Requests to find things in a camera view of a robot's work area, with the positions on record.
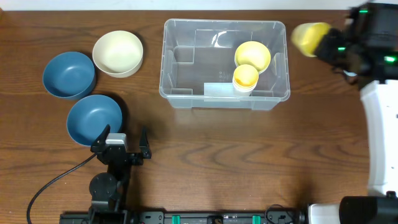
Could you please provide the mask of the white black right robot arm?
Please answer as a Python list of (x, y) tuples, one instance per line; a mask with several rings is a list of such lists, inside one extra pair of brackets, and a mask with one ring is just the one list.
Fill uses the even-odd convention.
[(397, 223), (397, 35), (387, 29), (340, 31), (314, 23), (292, 35), (308, 57), (358, 76), (369, 138), (367, 196), (313, 204), (309, 223)]

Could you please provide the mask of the cream white plastic cup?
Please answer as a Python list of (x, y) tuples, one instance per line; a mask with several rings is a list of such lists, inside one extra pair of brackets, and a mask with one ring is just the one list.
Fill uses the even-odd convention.
[(234, 96), (239, 96), (239, 97), (250, 96), (252, 91), (255, 89), (256, 85), (257, 84), (254, 84), (253, 86), (241, 86), (236, 82), (233, 82)]

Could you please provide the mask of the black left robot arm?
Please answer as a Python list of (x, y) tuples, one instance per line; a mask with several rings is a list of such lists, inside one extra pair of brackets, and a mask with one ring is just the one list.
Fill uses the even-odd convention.
[(142, 128), (140, 152), (128, 152), (126, 134), (111, 133), (107, 125), (92, 143), (90, 151), (104, 165), (106, 172), (94, 176), (89, 184), (91, 207), (89, 223), (138, 223), (136, 214), (125, 208), (131, 168), (152, 157), (147, 130)]

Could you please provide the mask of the clear plastic storage container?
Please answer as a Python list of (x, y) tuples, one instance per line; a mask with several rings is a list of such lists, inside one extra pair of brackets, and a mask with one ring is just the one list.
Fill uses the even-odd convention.
[[(234, 54), (264, 44), (271, 63), (248, 96), (234, 91)], [(268, 111), (290, 96), (286, 28), (280, 21), (169, 19), (164, 24), (160, 95), (174, 108)]]

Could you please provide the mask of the yellow small bowl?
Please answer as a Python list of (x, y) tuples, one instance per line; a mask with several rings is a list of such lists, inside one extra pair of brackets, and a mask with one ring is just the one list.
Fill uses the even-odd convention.
[(260, 42), (244, 42), (236, 49), (234, 62), (237, 67), (245, 64), (251, 65), (261, 74), (271, 63), (271, 52)]

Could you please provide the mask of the dark blue bowl front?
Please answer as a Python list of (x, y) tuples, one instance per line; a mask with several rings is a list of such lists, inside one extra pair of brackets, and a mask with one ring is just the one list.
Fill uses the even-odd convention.
[(67, 117), (69, 136), (83, 146), (91, 146), (107, 125), (110, 133), (118, 133), (123, 125), (123, 113), (119, 104), (106, 95), (82, 98)]

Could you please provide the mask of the dark blue bowl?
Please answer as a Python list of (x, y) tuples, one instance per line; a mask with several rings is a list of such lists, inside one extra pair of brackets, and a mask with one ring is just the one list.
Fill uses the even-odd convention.
[(85, 54), (65, 52), (47, 64), (42, 83), (44, 88), (57, 98), (79, 100), (88, 96), (95, 88), (95, 67)]
[(82, 98), (67, 117), (69, 136), (83, 146), (91, 146), (107, 125), (110, 133), (118, 133), (123, 125), (123, 113), (119, 104), (106, 95)]

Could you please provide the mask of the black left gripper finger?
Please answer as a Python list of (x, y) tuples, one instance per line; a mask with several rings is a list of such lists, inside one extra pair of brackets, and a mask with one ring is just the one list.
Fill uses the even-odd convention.
[(110, 125), (107, 124), (101, 134), (94, 140), (92, 143), (92, 147), (101, 147), (106, 144), (106, 138), (108, 137), (108, 134), (110, 133)]
[(139, 149), (142, 153), (149, 153), (149, 143), (147, 140), (147, 129), (143, 127), (141, 130), (141, 136), (139, 140)]

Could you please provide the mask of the yellow cup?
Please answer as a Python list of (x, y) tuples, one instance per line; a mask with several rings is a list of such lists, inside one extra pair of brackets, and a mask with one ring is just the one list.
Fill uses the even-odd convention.
[(291, 41), (304, 56), (315, 57), (315, 49), (330, 29), (331, 25), (325, 22), (300, 24), (293, 30)]
[(239, 65), (233, 73), (233, 82), (241, 86), (253, 86), (257, 84), (259, 72), (252, 65)]

